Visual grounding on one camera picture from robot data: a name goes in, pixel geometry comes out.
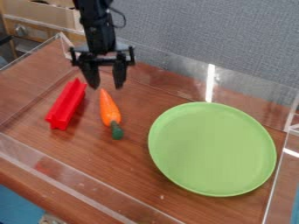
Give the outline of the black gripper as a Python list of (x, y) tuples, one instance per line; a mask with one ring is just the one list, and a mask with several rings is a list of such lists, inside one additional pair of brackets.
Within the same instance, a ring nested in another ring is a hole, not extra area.
[(120, 89), (126, 80), (126, 66), (136, 63), (134, 49), (117, 43), (116, 28), (126, 25), (125, 15), (110, 4), (113, 0), (72, 0), (78, 11), (86, 44), (69, 49), (70, 63), (78, 66), (88, 85), (98, 88), (98, 66), (112, 65), (114, 87)]

